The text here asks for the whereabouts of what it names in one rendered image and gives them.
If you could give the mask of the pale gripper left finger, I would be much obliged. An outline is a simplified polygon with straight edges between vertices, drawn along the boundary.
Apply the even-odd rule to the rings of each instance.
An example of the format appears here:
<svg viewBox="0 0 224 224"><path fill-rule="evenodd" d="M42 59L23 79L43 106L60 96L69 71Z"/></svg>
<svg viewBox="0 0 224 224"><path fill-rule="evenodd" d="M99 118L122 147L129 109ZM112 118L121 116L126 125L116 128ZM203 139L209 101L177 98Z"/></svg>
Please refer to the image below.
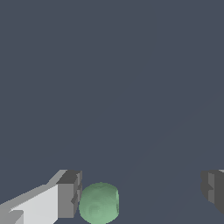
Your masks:
<svg viewBox="0 0 224 224"><path fill-rule="evenodd" d="M0 205L0 224L54 224L73 218L82 194L82 171L59 170L45 185Z"/></svg>

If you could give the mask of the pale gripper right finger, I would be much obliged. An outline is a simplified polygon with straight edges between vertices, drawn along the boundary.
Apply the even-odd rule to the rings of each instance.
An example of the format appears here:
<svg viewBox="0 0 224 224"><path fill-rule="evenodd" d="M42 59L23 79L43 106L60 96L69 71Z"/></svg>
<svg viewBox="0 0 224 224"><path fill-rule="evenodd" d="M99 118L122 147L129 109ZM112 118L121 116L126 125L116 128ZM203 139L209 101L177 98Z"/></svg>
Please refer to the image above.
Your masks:
<svg viewBox="0 0 224 224"><path fill-rule="evenodd" d="M224 170L202 171L200 178L203 196L224 214Z"/></svg>

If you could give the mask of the green rounded cube object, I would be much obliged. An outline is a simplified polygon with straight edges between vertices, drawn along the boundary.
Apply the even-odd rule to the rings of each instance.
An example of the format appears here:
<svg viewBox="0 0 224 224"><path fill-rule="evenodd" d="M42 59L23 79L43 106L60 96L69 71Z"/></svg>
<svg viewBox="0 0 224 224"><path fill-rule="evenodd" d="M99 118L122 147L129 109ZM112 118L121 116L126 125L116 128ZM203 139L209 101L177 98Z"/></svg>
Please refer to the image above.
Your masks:
<svg viewBox="0 0 224 224"><path fill-rule="evenodd" d="M119 214L118 189L108 183L86 187L79 204L81 218L89 224L109 224Z"/></svg>

